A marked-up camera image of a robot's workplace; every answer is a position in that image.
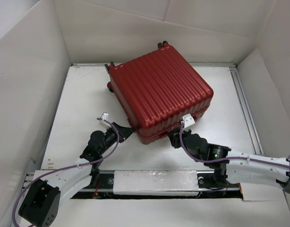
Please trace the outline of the red hard-shell suitcase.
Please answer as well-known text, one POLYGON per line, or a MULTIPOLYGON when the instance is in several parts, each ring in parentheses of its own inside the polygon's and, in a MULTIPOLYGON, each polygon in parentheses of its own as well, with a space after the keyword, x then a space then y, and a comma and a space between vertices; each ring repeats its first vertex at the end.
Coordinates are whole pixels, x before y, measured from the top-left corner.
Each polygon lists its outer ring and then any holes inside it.
POLYGON ((214 91, 167 41, 125 63, 105 65, 113 92, 143 144, 163 139, 190 114, 201 118, 214 91))

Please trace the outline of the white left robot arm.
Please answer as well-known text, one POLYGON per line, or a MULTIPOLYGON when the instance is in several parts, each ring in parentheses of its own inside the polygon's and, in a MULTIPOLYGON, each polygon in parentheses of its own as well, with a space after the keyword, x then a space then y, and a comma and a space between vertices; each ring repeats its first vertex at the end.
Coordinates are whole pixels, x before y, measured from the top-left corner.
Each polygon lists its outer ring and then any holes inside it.
POLYGON ((84 151, 73 165, 47 172, 27 185, 22 192, 25 198, 20 208, 13 208, 14 212, 35 227, 48 227, 55 220, 64 200, 87 186, 92 188, 98 185, 99 166, 106 158, 104 152, 109 148, 116 149, 135 131, 115 122, 101 122, 109 125, 106 132, 92 132, 84 151))

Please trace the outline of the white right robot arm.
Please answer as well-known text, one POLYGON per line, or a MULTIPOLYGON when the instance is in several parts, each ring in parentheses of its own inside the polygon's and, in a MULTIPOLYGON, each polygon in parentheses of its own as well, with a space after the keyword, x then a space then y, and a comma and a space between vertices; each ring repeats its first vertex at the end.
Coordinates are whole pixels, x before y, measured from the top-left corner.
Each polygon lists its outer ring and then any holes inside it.
POLYGON ((179 128, 169 132, 168 137, 174 148, 182 148, 195 162, 214 170, 212 180, 217 186, 265 184, 290 194, 290 155, 275 158, 237 152, 179 128))

